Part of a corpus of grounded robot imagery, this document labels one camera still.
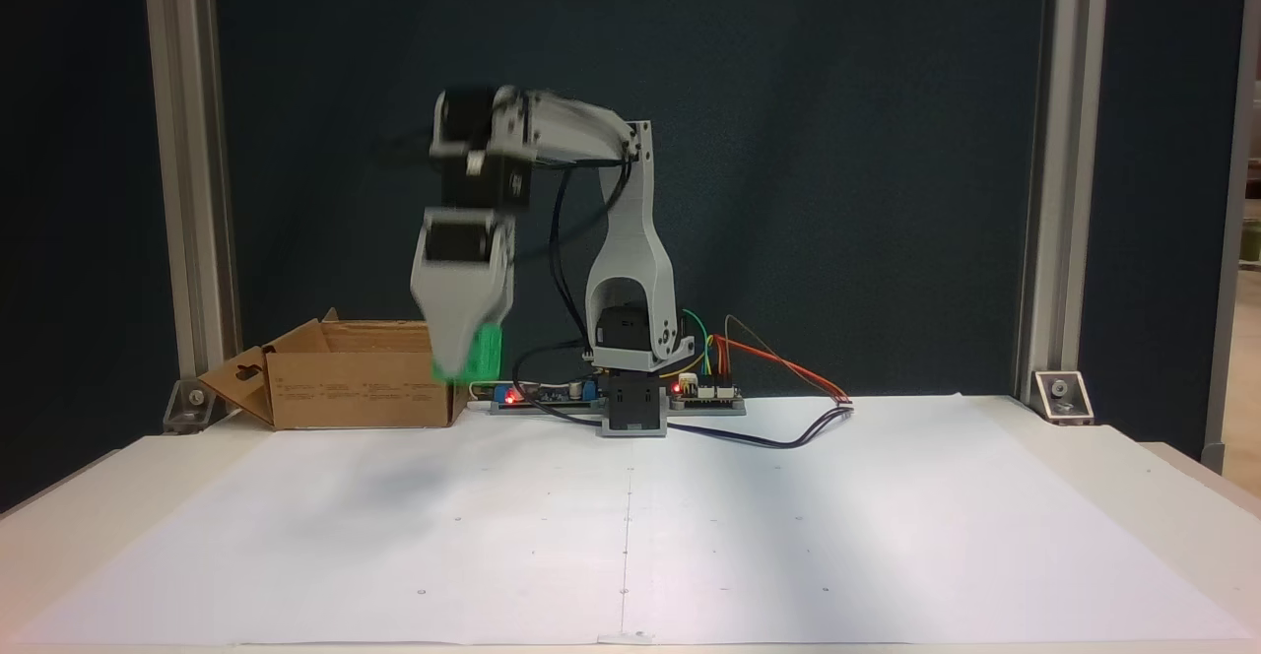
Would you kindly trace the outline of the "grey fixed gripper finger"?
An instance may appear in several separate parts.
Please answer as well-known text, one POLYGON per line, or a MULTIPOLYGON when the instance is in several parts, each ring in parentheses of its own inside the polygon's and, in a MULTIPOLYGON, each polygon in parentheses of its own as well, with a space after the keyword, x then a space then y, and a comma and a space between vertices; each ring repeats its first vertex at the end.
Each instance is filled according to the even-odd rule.
POLYGON ((496 381, 496 331, 487 330, 487 285, 414 285, 438 381, 496 381))

